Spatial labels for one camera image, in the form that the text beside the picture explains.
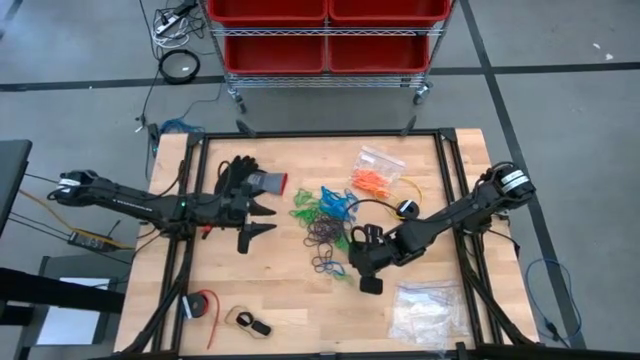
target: concrete floor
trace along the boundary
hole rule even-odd
[[[637,1],[470,2],[493,66],[640,61],[640,48],[634,45],[640,24]],[[0,14],[11,4],[0,0]],[[144,4],[149,13],[164,7],[160,0]],[[5,27],[0,87],[61,82],[55,86],[73,88],[0,93],[0,139],[34,142],[28,171],[55,178],[61,171],[90,168],[144,188],[147,140],[143,132],[134,133],[138,124],[133,119],[140,114],[148,87],[90,89],[68,84],[153,77],[156,64],[137,4],[25,1],[13,19],[0,26]],[[213,51],[208,41],[194,39],[190,45],[201,52]],[[613,59],[607,61],[607,54]],[[215,56],[201,59],[201,75],[221,74]],[[479,66],[458,7],[435,67]],[[242,118],[256,130],[368,129],[399,128],[415,114],[422,128],[481,128],[492,159],[511,158],[514,149],[505,140],[504,118],[498,118],[495,96],[484,75],[442,75],[431,80],[436,88],[420,107],[411,105],[413,92],[404,89],[243,90],[249,112]],[[634,155],[640,136],[640,71],[498,75],[497,82],[538,187],[558,259],[571,271],[587,347],[640,352],[636,331],[640,291],[631,285],[640,276],[635,261],[640,256],[635,239],[640,210],[632,195],[640,180]],[[219,86],[159,86],[149,101],[148,118],[157,123],[175,118],[194,100],[214,97]],[[234,131],[234,121],[241,116],[225,90],[217,102],[196,105],[187,121],[210,132]],[[23,188],[42,197],[50,184],[27,178]],[[114,237],[129,243],[137,232],[136,221],[109,211],[59,210],[74,224],[98,232],[108,231],[122,218]],[[14,211],[50,220],[45,211],[21,198]],[[513,214],[512,233],[522,245],[524,269],[541,256],[528,209]],[[7,225],[0,241],[0,265],[31,273],[37,272],[42,256],[83,253],[14,223]],[[540,306],[561,325],[542,267],[532,280]],[[0,358],[11,359],[19,329],[2,327],[0,336]],[[96,356],[108,354],[110,341],[94,347]],[[78,354],[74,349],[49,347],[34,349],[30,359],[81,358]]]

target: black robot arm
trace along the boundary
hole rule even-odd
[[[243,184],[229,194],[150,194],[112,182],[92,170],[61,174],[58,189],[49,194],[66,206],[96,205],[149,222],[161,233],[188,239],[197,226],[235,228],[238,251],[246,254],[251,239],[276,226],[247,223],[247,215],[273,215],[251,198],[251,186]]]
[[[403,266],[422,256],[438,234],[451,228],[480,234],[491,227],[491,215],[526,204],[535,193],[529,178],[514,164],[500,163],[480,177],[473,191],[426,219],[405,219],[383,233],[381,227],[367,224],[351,230],[349,263],[360,275],[360,289],[380,294],[382,281],[375,278],[381,269]],[[356,233],[364,233],[364,241]]]

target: wooden table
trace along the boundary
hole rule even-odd
[[[457,130],[461,155],[470,187],[490,166],[482,132],[477,129]],[[382,150],[407,163],[404,176],[417,182],[424,191],[421,205],[423,217],[446,205],[444,188],[433,137],[353,137],[353,138],[288,138],[252,140],[215,140],[208,150],[204,192],[212,192],[217,180],[216,169],[223,160],[237,154],[254,156],[260,168],[269,172],[288,172],[289,182],[282,197],[264,194],[257,202],[278,212],[273,217],[253,219],[275,223],[278,227],[256,237],[248,255],[236,251],[237,232],[214,229],[207,240],[196,240],[189,292],[201,289],[215,291],[221,301],[221,319],[210,350],[206,349],[213,324],[212,313],[199,319],[186,320],[181,355],[274,354],[319,352],[372,352],[424,350],[388,338],[392,320],[395,287],[399,281],[426,282],[452,280],[461,283],[460,271],[451,231],[441,234],[425,256],[404,267],[390,266],[379,277],[384,280],[381,296],[361,293],[357,285],[318,274],[310,265],[316,249],[302,241],[306,229],[288,213],[294,209],[293,197],[299,188],[316,196],[320,187],[334,191],[349,187],[348,177],[363,145]],[[161,139],[150,191],[158,193],[176,178],[183,159],[186,135],[165,135]],[[195,150],[191,174],[196,174],[199,149]],[[452,183],[457,189],[453,160],[449,156]],[[195,175],[190,177],[193,191]],[[360,198],[365,194],[354,191]],[[394,188],[400,198],[418,197],[408,184]],[[374,223],[385,230],[398,220],[382,206],[363,204],[357,213],[358,223]],[[509,234],[505,223],[494,219],[493,229]],[[141,234],[149,228],[141,229]],[[537,340],[531,308],[512,244],[487,233],[485,258],[493,293],[511,320],[532,340]],[[138,246],[147,240],[141,239]],[[147,322],[158,303],[168,240],[158,239],[142,250],[133,264],[115,350],[126,347]],[[178,250],[182,258],[184,244]],[[346,255],[335,251],[335,260],[357,280],[358,274],[348,265]],[[486,313],[478,299],[485,339],[490,337]],[[273,327],[268,340],[252,339],[244,331],[223,322],[229,309],[248,307]],[[466,314],[466,306],[460,304]],[[170,343],[174,312],[167,316],[164,348]],[[473,348],[470,335],[449,339],[448,348],[464,341]]]

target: red storage bin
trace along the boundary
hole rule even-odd
[[[331,36],[334,73],[419,73],[429,65],[426,36]]]
[[[209,0],[209,16],[227,27],[321,27],[327,8],[327,0]]]
[[[324,70],[322,36],[229,36],[225,65],[235,74],[310,74]]]
[[[330,0],[333,26],[431,27],[449,16],[449,0]]]

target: black metal frame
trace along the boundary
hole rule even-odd
[[[444,140],[447,140],[450,144],[452,160],[456,169],[456,176],[458,178],[458,185],[460,192],[464,196],[469,193],[469,187],[466,183],[466,176],[464,173],[463,162],[458,146],[457,138],[455,135],[455,129],[422,129],[411,130],[408,136],[433,136],[436,144],[436,153],[440,165],[442,174],[442,180],[445,188],[445,194],[447,201],[452,203],[455,201],[455,195],[453,192],[453,185],[451,182],[451,176],[449,174],[449,168],[447,163],[447,156],[444,150]],[[399,130],[366,130],[366,131],[291,131],[291,132],[262,132],[255,134],[255,136],[249,136],[243,133],[208,133],[199,134],[196,137],[194,134],[190,134],[187,140],[187,150],[185,154],[185,168],[190,169],[191,159],[193,158],[193,152],[195,141],[201,142],[200,160],[198,164],[198,173],[196,175],[195,192],[202,192],[202,186],[204,183],[207,154],[209,143],[212,140],[232,140],[232,139],[248,139],[248,138],[305,138],[305,137],[364,137],[364,136],[400,136]],[[180,181],[180,193],[186,191],[186,184],[188,180],[188,170],[185,171],[183,178]],[[470,326],[472,329],[472,336],[474,343],[476,344],[475,350],[466,350],[464,343],[458,343],[455,350],[448,350],[445,352],[445,358],[451,359],[468,359],[468,358],[483,358],[483,359],[635,359],[640,354],[630,353],[613,353],[613,352],[597,352],[590,350],[573,350],[573,349],[553,349],[546,348],[544,346],[531,346],[533,344],[529,340],[527,341],[513,341],[516,346],[503,345],[502,333],[499,327],[499,323],[505,324],[508,321],[507,315],[500,309],[500,306],[493,300],[491,295],[491,284],[489,282],[488,270],[486,267],[486,261],[484,254],[480,251],[480,239],[478,237],[472,237],[472,246],[476,257],[476,266],[478,269],[477,277],[465,276],[465,271],[470,267],[470,261],[467,256],[465,248],[466,235],[459,230],[454,230],[454,238],[456,244],[456,253],[460,263],[460,270],[462,273],[463,289],[465,293],[465,299],[467,303]],[[193,241],[187,242],[187,248],[185,250],[185,258],[183,261],[191,262],[193,257],[193,248],[195,238]],[[162,294],[165,294],[172,283],[173,269],[176,261],[176,248],[177,241],[172,239],[169,253],[167,254],[167,263],[165,265],[165,273],[163,278],[163,284],[161,289]],[[181,295],[186,294],[188,287],[188,281],[182,289]],[[495,344],[487,344],[484,342],[482,329],[480,325],[480,315],[478,313],[478,307],[475,298],[475,291],[487,305],[487,316],[489,319],[489,326],[491,329],[492,337]],[[181,336],[183,330],[184,316],[182,315],[182,308],[177,307],[175,324],[173,328],[173,336],[171,340],[171,351],[175,351],[175,354],[179,354],[181,345]],[[154,335],[153,351],[159,350],[162,339],[162,326],[158,329]],[[443,354],[441,352],[425,352],[425,351],[403,351],[403,352],[373,352],[373,353],[338,353],[338,354],[282,354],[282,355],[203,355],[203,356],[180,356],[181,359],[190,360],[213,360],[213,359],[441,359]]]

